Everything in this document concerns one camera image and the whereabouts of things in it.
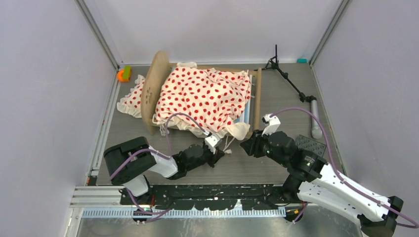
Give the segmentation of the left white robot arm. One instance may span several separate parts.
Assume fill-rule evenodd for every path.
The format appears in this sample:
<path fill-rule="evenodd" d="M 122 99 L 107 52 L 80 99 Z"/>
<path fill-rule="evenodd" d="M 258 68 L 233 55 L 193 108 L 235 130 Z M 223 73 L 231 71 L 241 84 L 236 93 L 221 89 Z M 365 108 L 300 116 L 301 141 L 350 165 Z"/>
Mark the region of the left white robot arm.
<path fill-rule="evenodd" d="M 124 186 L 135 201 L 147 204 L 152 192 L 144 173 L 151 171 L 169 180 L 180 179 L 204 164 L 210 167 L 225 155 L 221 139 L 209 134 L 201 145 L 192 144 L 172 156 L 164 155 L 149 145 L 143 136 L 108 148 L 103 157 L 112 185 Z"/>

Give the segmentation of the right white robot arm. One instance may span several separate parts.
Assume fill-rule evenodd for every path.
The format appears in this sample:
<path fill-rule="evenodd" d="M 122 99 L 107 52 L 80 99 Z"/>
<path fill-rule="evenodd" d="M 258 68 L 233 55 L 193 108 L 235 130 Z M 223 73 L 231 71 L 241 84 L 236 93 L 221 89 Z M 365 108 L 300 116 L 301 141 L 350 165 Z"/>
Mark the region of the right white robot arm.
<path fill-rule="evenodd" d="M 263 121 L 267 126 L 255 130 L 240 146 L 248 156 L 268 157 L 287 169 L 284 200 L 322 206 L 352 221 L 369 237 L 393 236 L 402 199 L 379 195 L 335 171 L 323 157 L 299 148 L 293 138 L 277 130 L 277 117 L 266 114 Z"/>

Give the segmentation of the strawberry print small pillow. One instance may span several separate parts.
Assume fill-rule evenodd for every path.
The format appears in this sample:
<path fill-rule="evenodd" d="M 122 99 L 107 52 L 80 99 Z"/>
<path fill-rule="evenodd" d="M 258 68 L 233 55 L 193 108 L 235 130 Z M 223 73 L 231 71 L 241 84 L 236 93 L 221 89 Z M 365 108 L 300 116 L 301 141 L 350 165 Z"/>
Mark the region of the strawberry print small pillow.
<path fill-rule="evenodd" d="M 141 95 L 145 83 L 145 77 L 138 75 L 134 81 L 135 86 L 130 89 L 130 93 L 124 96 L 116 104 L 117 110 L 123 114 L 128 114 L 134 118 L 142 118 L 141 115 Z"/>

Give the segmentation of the wooden pet bed frame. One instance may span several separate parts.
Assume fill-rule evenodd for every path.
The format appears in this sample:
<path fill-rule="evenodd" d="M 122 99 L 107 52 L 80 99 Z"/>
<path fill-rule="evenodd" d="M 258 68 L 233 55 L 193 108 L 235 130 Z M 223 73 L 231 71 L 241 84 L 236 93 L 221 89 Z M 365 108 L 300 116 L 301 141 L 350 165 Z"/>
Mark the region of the wooden pet bed frame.
<path fill-rule="evenodd" d="M 164 51 L 159 51 L 155 54 L 147 76 L 141 95 L 141 115 L 147 130 L 150 134 L 154 134 L 158 128 L 152 121 L 153 114 L 156 109 L 157 101 L 159 100 L 161 86 L 164 79 L 170 74 L 172 69 L 178 66 L 193 67 L 197 69 L 210 69 L 211 67 L 198 66 L 196 63 L 170 63 L 168 55 Z M 225 68 L 215 68 L 219 71 L 240 72 L 242 70 L 229 70 Z M 260 123 L 260 92 L 261 92 L 261 70 L 246 71 L 250 74 L 252 79 L 251 99 L 246 106 L 244 120 L 250 124 L 250 130 L 245 138 L 249 138 L 254 130 L 259 129 Z M 167 127 L 163 130 L 164 134 L 168 134 L 171 129 L 175 127 Z"/>

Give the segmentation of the strawberry print ruffled blanket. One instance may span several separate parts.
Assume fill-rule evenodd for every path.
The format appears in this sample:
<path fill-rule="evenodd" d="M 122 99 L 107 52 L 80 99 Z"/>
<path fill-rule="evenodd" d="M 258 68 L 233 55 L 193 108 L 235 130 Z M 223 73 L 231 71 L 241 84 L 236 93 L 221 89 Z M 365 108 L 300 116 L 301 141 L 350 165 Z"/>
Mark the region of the strawberry print ruffled blanket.
<path fill-rule="evenodd" d="M 244 116 L 251 88 L 246 71 L 178 66 L 164 79 L 152 121 L 162 129 L 189 130 L 197 137 L 203 137 L 205 129 L 240 141 L 250 130 Z"/>

